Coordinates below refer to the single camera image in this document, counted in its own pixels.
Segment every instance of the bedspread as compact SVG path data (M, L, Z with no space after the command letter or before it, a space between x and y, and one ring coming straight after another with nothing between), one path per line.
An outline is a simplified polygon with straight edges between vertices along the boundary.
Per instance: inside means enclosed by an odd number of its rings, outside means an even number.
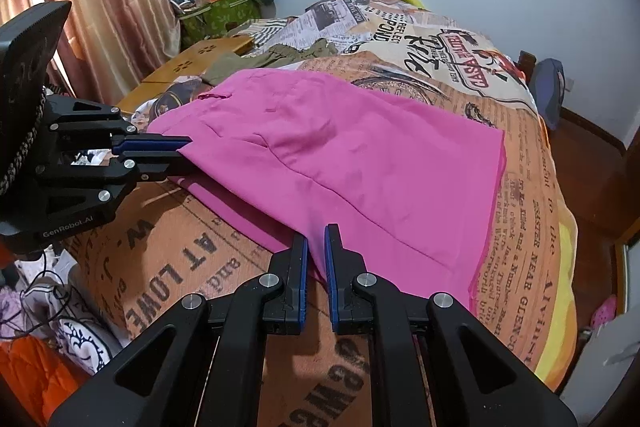
M327 71L363 89L407 96L505 131L506 169L472 311L542 380L557 387L577 333L571 291L577 229L520 71L481 34L395 0L325 0L275 34L273 27L255 23L243 31L270 31L268 38L258 35L258 53L278 42L304 47L318 36L341 51L287 69ZM182 94L171 93L168 100L174 104L208 89L194 80L176 86ZM159 99L148 118L138 121L140 127L170 107ZM414 182L428 186L439 180ZM229 198L241 217L257 212ZM282 225L272 227L271 235L290 237ZM68 248L102 311L132 337L182 295L231 293L265 272L271 255L170 181L139 184L114 222L76 236ZM318 425L368 426L367 342L334 336L320 283L310 284L308 301L301 337L268 340L258 424L292 425L306 411L321 419ZM317 385L337 385L330 378L335 365L358 374L364 384L334 417L316 410L308 397Z

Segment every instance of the patterned cloth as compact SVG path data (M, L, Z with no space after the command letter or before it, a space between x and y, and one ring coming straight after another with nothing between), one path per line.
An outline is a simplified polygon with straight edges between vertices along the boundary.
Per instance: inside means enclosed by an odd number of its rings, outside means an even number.
M63 285L40 277L24 293L22 304L27 313L25 328L42 324L32 335L55 344L91 375L122 349L71 282Z
M15 330L24 329L20 293L9 286L0 288L0 337L12 337Z

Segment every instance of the wooden furniture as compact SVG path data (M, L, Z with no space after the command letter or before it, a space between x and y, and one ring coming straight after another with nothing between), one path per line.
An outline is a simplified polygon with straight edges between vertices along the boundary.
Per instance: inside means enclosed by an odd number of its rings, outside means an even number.
M179 76L204 73L223 53L241 55L253 45L254 39L248 35L196 42L146 77L136 89L120 100L118 107L124 113L132 114L143 102L164 93Z
M629 185L636 194L640 194L640 129L636 131L629 149L625 152L625 171Z
M640 293L640 219L626 230L615 242L616 250L616 297L618 314L628 311L634 304L632 296Z
M533 74L533 68L536 67L536 61L537 61L536 55L532 55L530 53L521 51L520 57L516 62L516 67L520 71L522 71L522 73L524 73L527 79L527 86L529 86L529 83L531 81L531 75Z

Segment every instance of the pink garment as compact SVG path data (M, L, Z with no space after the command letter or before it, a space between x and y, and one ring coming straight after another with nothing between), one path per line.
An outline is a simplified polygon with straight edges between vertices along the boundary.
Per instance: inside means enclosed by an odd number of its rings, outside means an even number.
M338 223L371 272L469 306L503 131L309 71L239 71L198 98L149 132L191 137L180 152L206 175L182 184L233 227L271 251L287 229L260 212L298 230L325 277L324 227Z

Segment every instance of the orange fabric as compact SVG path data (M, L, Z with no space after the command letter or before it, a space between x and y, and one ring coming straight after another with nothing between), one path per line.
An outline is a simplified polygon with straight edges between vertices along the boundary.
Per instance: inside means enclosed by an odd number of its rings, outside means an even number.
M31 335L0 343L0 375L27 413L42 427L56 407L89 378L79 367Z

